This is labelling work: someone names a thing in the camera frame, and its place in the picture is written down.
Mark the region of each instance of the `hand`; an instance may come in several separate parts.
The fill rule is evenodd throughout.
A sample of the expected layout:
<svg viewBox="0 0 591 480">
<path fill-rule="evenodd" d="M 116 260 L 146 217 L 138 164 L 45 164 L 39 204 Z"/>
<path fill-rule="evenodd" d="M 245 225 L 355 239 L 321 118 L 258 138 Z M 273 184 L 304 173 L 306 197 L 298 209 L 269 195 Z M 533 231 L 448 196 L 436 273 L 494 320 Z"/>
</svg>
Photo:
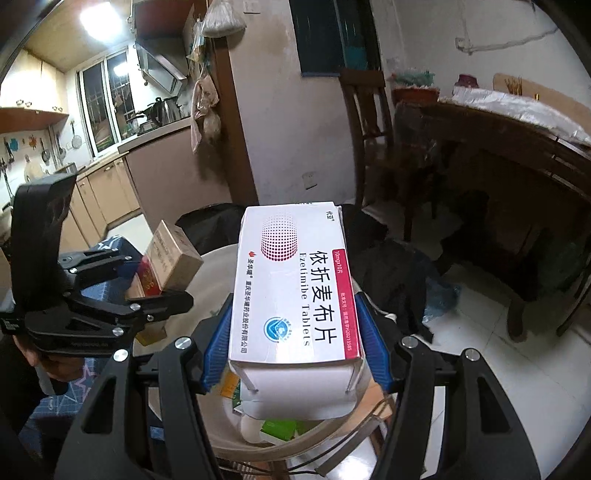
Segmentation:
<svg viewBox="0 0 591 480">
<path fill-rule="evenodd" d="M 60 382 L 70 382 L 82 376 L 83 358 L 59 355 L 42 355 L 27 335 L 14 337 L 14 343 L 32 367 L 41 364 L 50 378 Z"/>
</svg>

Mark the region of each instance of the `blue gripper pad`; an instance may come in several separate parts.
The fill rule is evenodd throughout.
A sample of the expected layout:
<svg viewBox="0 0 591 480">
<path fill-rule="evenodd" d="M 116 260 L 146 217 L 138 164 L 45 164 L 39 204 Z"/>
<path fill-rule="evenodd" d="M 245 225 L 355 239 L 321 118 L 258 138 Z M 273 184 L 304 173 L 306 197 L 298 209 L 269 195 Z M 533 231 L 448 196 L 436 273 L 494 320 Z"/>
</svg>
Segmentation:
<svg viewBox="0 0 591 480">
<path fill-rule="evenodd" d="M 206 391 L 220 383 L 228 362 L 230 344 L 230 325 L 232 324 L 232 302 L 226 301 L 218 316 L 221 316 L 216 331 L 203 355 L 203 375 L 201 385 Z"/>
<path fill-rule="evenodd" d="M 375 326 L 370 310 L 371 306 L 368 307 L 361 293 L 355 295 L 355 306 L 359 333 L 369 369 L 375 382 L 384 391 L 390 392 L 394 387 L 394 379 L 390 373 L 390 355 L 378 328 Z"/>
</svg>

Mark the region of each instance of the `logo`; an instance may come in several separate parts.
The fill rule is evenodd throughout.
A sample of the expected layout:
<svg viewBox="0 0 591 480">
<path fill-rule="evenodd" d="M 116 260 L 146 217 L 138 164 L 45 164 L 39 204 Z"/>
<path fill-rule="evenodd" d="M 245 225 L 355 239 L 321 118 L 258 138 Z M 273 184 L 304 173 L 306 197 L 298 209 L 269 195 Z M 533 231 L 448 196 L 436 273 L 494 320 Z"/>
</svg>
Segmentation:
<svg viewBox="0 0 591 480">
<path fill-rule="evenodd" d="M 281 342 L 287 340 L 291 336 L 291 323 L 289 320 L 281 317 L 273 317 L 265 323 L 265 336 L 271 342 Z"/>
</svg>

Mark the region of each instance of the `white wall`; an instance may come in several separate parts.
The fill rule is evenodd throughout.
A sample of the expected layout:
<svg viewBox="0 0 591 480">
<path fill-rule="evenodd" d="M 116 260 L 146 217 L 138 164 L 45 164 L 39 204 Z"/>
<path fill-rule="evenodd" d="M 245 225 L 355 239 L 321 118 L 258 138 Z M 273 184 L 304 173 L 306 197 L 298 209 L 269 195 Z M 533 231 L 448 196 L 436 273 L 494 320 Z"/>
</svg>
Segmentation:
<svg viewBox="0 0 591 480">
<path fill-rule="evenodd" d="M 37 139 L 37 147 L 33 149 L 29 145 L 30 137 L 34 136 Z M 8 144 L 10 145 L 11 138 L 15 138 L 18 142 L 18 150 L 12 150 L 12 155 L 14 156 L 14 163 L 8 164 L 8 153 L 6 148 L 4 147 L 3 138 L 6 138 Z M 12 190 L 12 194 L 17 192 L 17 188 L 19 185 L 25 183 L 25 155 L 29 155 L 31 162 L 37 162 L 39 165 L 42 166 L 43 170 L 48 170 L 49 173 L 53 173 L 55 170 L 53 165 L 53 157 L 49 161 L 49 166 L 46 166 L 41 159 L 41 142 L 40 138 L 43 139 L 43 145 L 46 149 L 51 150 L 50 143 L 49 143 L 49 134 L 47 130 L 44 131 L 33 131 L 33 132 L 12 132 L 8 134 L 1 134 L 0 135 L 0 157 L 4 159 L 8 168 L 7 168 L 7 177 L 8 183 L 10 184 L 10 189 Z M 8 194 L 8 189 L 6 187 L 6 181 L 4 180 L 4 175 L 0 174 L 0 209 L 4 205 L 6 205 L 10 201 L 10 195 Z"/>
<path fill-rule="evenodd" d="M 492 88 L 495 73 L 521 76 L 558 90 L 591 107 L 591 79 L 561 32 L 506 50 L 456 49 L 464 37 L 458 0 L 372 0 L 382 57 L 402 57 L 406 67 L 429 69 L 442 95 L 451 94 L 461 73 Z M 473 45 L 506 43 L 555 27 L 539 8 L 515 0 L 465 0 L 466 25 Z M 386 23 L 385 18 L 396 19 Z M 402 40 L 394 44 L 400 24 Z"/>
<path fill-rule="evenodd" d="M 242 1 L 233 0 L 238 11 Z M 354 197 L 349 123 L 336 78 L 302 78 L 288 0 L 261 2 L 228 39 L 246 146 L 261 204 Z M 301 175 L 316 172 L 304 189 Z"/>
</svg>

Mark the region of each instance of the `light switch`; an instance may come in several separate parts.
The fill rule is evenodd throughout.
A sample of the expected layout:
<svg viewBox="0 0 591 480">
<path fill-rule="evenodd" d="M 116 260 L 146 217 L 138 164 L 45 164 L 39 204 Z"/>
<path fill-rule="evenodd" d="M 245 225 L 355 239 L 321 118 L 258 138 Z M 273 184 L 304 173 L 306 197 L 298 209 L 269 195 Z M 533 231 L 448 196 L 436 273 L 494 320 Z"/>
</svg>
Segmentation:
<svg viewBox="0 0 591 480">
<path fill-rule="evenodd" d="M 244 0 L 244 13 L 259 14 L 261 13 L 261 3 L 259 0 Z"/>
</svg>

